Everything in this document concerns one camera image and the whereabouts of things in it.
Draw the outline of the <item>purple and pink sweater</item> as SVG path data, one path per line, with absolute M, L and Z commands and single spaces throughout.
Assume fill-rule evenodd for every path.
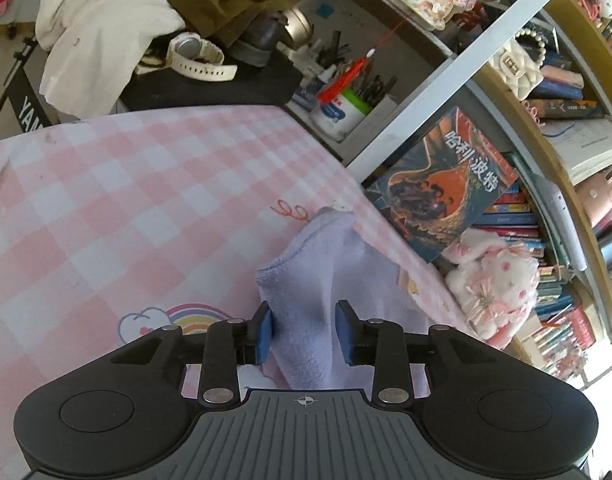
M 443 279 L 417 256 L 396 263 L 366 242 L 351 212 L 323 208 L 274 261 L 256 273 L 274 322 L 263 371 L 277 388 L 371 388 L 373 370 L 347 365 L 335 331 L 346 300 L 360 318 L 382 318 L 410 333 L 433 324 L 466 330 Z

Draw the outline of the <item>white pink plush bunny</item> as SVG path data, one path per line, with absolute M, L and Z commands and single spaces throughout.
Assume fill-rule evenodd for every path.
M 537 302 L 539 263 L 523 243 L 465 230 L 443 252 L 454 267 L 445 283 L 477 337 L 502 350 L 520 330 Z

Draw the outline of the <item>Harry Potter book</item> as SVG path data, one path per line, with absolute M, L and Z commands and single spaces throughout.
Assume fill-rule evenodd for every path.
M 518 174 L 453 107 L 368 188 L 368 200 L 424 261 L 434 261 Z

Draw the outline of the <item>white tablet device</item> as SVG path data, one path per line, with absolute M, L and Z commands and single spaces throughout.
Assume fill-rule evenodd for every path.
M 575 272 L 585 272 L 587 259 L 560 188 L 533 171 L 527 171 L 525 182 L 546 220 L 553 247 L 560 252 L 563 262 Z

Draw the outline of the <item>white pen cup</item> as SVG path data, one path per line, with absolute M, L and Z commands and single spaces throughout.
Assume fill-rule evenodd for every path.
M 371 111 L 369 104 L 346 89 L 331 102 L 315 108 L 310 113 L 310 120 L 322 134 L 335 142 L 342 142 Z

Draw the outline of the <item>white wooden bookshelf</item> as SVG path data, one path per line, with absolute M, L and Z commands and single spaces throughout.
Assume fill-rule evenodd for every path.
M 366 182 L 406 141 L 419 140 L 422 128 L 440 110 L 450 104 L 472 104 L 477 125 L 496 148 L 522 160 L 532 176 L 551 182 L 566 203 L 564 212 L 571 227 L 564 231 L 554 226 L 550 235 L 562 242 L 574 275 L 594 298 L 611 345 L 610 353 L 598 364 L 598 375 L 584 379 L 585 387 L 591 387 L 612 372 L 612 283 L 608 268 L 556 152 L 487 64 L 531 18 L 551 18 L 558 1 L 516 0 L 497 23 L 457 54 L 388 0 L 305 0 L 300 10 L 314 24 L 317 35 L 340 30 L 352 47 L 353 58 L 373 50 L 380 64 L 405 88 L 399 91 L 397 106 L 376 120 L 370 132 L 351 134 L 341 142 L 325 136 L 296 104 L 289 104 L 288 109 L 359 182 Z

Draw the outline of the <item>red tassel ornament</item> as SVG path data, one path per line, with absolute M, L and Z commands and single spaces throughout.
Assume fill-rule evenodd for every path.
M 386 44 L 387 41 L 391 38 L 391 36 L 393 36 L 394 33 L 398 31 L 399 27 L 402 27 L 402 25 L 406 23 L 406 20 L 400 20 L 384 36 L 382 36 L 380 40 L 376 42 L 364 56 L 362 56 L 361 58 L 357 58 L 352 64 L 349 65 L 349 68 L 345 72 L 343 72 L 340 76 L 338 76 L 338 78 L 335 79 L 335 81 L 331 82 L 326 88 L 322 89 L 317 94 L 317 100 L 319 101 L 319 103 L 331 103 L 336 96 L 338 96 L 346 88 L 348 88 L 364 69 L 364 66 L 366 66 L 368 62 L 373 58 L 373 55 L 376 54 L 376 50 Z

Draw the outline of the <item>pink cylindrical container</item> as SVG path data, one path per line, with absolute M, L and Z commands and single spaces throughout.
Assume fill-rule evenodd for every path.
M 575 191 L 591 225 L 596 226 L 612 209 L 612 166 L 580 182 Z

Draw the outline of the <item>white wristwatch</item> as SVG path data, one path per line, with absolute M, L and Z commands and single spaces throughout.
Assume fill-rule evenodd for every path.
M 238 66 L 227 65 L 221 48 L 195 32 L 182 32 L 170 40 L 166 63 L 177 74 L 207 82 L 226 82 L 236 76 Z

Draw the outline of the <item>white quilted pearl handbag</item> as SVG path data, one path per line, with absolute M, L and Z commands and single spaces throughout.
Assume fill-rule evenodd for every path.
M 527 50 L 519 44 L 518 39 L 521 37 L 534 41 L 536 47 L 538 47 L 537 60 L 533 60 Z M 544 80 L 540 69 L 544 65 L 545 58 L 546 43 L 544 37 L 533 29 L 524 27 L 516 32 L 487 61 L 487 64 L 507 85 L 514 96 L 519 101 L 523 101 Z

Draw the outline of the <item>metal bowl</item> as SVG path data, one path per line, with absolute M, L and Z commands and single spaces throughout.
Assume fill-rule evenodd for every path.
M 308 44 L 314 28 L 306 15 L 297 8 L 285 10 L 282 15 L 285 17 L 285 23 L 281 41 L 292 50 L 298 50 Z

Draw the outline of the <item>white cloth garment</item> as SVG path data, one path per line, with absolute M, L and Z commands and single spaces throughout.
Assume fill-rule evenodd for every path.
M 183 28 L 167 0 L 40 0 L 39 92 L 79 119 L 110 114 L 152 40 Z

